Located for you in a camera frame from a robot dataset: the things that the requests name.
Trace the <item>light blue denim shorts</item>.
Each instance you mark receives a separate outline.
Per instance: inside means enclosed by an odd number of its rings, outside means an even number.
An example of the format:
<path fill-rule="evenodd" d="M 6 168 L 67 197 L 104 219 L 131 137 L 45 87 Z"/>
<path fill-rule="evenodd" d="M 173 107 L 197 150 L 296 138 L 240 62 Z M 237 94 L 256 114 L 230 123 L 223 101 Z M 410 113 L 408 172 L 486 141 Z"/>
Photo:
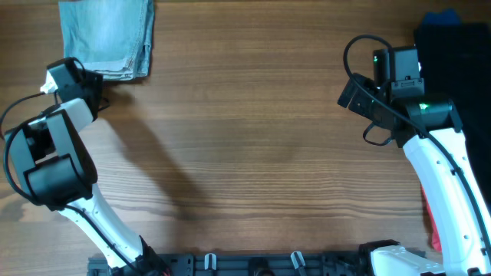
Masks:
<path fill-rule="evenodd" d="M 58 3 L 63 50 L 106 81 L 150 73 L 153 0 L 86 0 Z"/>

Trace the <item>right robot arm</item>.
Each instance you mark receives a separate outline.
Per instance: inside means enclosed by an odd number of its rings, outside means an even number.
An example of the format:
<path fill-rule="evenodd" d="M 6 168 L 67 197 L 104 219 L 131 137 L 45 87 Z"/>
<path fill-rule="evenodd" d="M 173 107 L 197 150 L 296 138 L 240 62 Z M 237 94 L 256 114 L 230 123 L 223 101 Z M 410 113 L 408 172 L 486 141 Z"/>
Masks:
<path fill-rule="evenodd" d="M 390 131 L 414 168 L 433 217 L 442 263 L 409 252 L 395 241 L 360 247 L 369 275 L 488 275 L 490 214 L 473 175 L 456 105 L 426 94 L 416 48 L 373 53 L 374 78 L 350 73 L 342 107 Z"/>

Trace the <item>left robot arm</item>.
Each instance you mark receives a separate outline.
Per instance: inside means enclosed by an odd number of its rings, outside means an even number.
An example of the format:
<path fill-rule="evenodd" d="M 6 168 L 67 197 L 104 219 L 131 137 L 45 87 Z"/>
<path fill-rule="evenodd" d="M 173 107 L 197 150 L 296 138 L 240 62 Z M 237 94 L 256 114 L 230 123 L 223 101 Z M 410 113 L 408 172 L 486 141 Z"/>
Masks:
<path fill-rule="evenodd" d="M 170 275 L 170 266 L 117 216 L 103 197 L 79 133 L 97 119 L 103 77 L 75 57 L 49 64 L 39 94 L 54 105 L 7 132 L 3 169 L 31 204 L 59 212 L 104 254 L 110 275 Z"/>

